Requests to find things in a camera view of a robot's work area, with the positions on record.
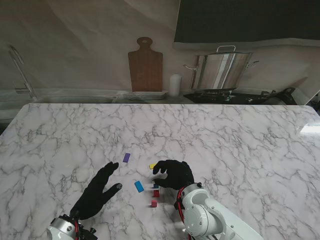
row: wooden cutting board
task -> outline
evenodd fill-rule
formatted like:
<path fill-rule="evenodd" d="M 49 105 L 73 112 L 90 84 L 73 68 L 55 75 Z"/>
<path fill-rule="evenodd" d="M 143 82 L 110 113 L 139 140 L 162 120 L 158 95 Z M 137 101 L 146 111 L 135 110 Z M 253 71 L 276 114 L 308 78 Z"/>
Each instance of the wooden cutting board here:
<path fill-rule="evenodd" d="M 151 50 L 150 37 L 139 37 L 136 42 L 140 49 L 128 53 L 132 92 L 161 92 L 163 54 Z"/>

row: gloved hand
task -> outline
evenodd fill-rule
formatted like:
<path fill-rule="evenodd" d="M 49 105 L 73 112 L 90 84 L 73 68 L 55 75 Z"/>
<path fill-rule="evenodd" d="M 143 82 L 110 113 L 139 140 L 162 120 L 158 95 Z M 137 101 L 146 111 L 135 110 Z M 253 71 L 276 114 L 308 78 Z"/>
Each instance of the gloved hand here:
<path fill-rule="evenodd" d="M 194 176 L 189 165 L 183 161 L 179 162 L 177 160 L 166 160 L 159 161 L 153 167 L 153 174 L 160 172 L 164 174 L 167 173 L 166 179 L 156 178 L 154 183 L 163 188 L 172 188 L 179 190 L 187 184 L 194 184 Z"/>
<path fill-rule="evenodd" d="M 109 162 L 101 168 L 84 190 L 79 200 L 70 211 L 70 217 L 84 220 L 96 215 L 121 188 L 122 184 L 117 183 L 103 192 L 109 177 L 119 167 L 119 163 Z"/>

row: red block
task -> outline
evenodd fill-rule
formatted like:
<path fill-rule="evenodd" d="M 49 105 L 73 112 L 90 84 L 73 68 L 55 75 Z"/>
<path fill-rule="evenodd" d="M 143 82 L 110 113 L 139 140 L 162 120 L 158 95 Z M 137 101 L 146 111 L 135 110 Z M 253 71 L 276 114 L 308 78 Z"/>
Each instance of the red block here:
<path fill-rule="evenodd" d="M 157 207 L 157 201 L 156 200 L 151 200 L 151 207 L 156 208 Z"/>
<path fill-rule="evenodd" d="M 159 190 L 153 190 L 153 197 L 158 198 L 160 196 Z"/>

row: white marble table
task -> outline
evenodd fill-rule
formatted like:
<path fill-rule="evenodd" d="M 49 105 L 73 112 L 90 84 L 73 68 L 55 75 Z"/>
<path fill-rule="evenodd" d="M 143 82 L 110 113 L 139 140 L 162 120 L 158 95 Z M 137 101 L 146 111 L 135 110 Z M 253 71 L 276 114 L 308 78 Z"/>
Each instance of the white marble table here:
<path fill-rule="evenodd" d="M 265 240 L 320 239 L 318 124 L 307 106 L 25 105 L 0 137 L 0 240 L 43 239 L 109 161 L 120 166 L 107 186 L 123 189 L 84 225 L 101 240 L 187 239 L 175 191 L 149 207 L 148 165 L 165 159 L 186 161 Z"/>

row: purple block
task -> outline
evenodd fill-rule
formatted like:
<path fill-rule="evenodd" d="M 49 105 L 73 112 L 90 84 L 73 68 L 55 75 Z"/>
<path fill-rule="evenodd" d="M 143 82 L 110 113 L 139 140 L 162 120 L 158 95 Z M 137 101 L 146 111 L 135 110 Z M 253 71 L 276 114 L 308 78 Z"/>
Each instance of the purple block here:
<path fill-rule="evenodd" d="M 127 163 L 127 162 L 129 161 L 129 158 L 130 158 L 130 153 L 126 153 L 126 154 L 124 155 L 123 162 L 124 162 L 124 163 Z"/>

